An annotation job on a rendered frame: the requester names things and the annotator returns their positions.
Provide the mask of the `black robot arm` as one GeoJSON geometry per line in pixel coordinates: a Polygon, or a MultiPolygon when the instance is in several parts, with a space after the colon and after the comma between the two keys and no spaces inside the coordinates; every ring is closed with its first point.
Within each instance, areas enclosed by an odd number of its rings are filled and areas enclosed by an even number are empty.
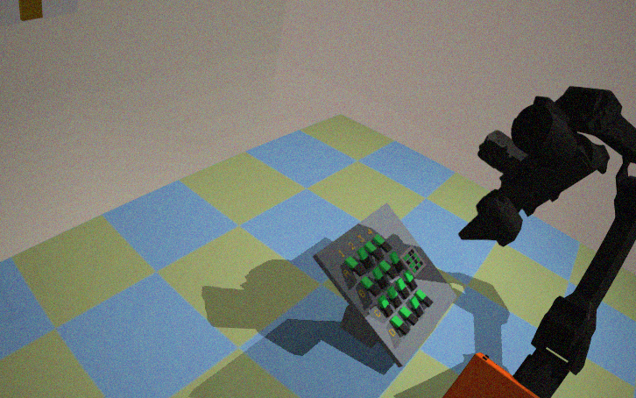
{"type": "Polygon", "coordinates": [[[559,295],[544,315],[531,342],[534,353],[512,376],[540,398],[551,398],[569,371],[576,376],[584,367],[598,305],[636,241],[636,176],[628,176],[627,170],[630,162],[636,163],[636,128],[622,117],[622,108],[608,89],[571,86],[556,101],[536,96],[513,120],[512,138],[493,131],[477,153],[503,174],[499,179],[504,185],[534,159],[563,189],[596,170],[604,174],[610,159],[604,145],[577,132],[598,137],[623,157],[611,228],[575,291],[559,295]]]}

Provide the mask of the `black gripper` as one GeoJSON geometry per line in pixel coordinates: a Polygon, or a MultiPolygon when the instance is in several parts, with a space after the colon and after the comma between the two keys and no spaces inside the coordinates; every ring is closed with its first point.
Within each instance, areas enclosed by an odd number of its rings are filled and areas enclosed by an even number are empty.
{"type": "Polygon", "coordinates": [[[548,168],[531,159],[510,183],[501,182],[499,189],[485,195],[477,204],[477,216],[459,231],[465,240],[496,240],[501,246],[510,244],[521,231],[521,210],[531,216],[536,208],[553,202],[566,189],[560,187],[548,168]]]}

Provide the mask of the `grey switch panel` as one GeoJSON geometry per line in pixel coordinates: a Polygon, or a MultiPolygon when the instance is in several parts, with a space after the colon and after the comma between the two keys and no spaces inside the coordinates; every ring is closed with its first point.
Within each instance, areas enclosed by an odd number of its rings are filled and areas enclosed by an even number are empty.
{"type": "Polygon", "coordinates": [[[388,203],[313,258],[349,304],[340,328],[398,367],[457,298],[388,203]]]}

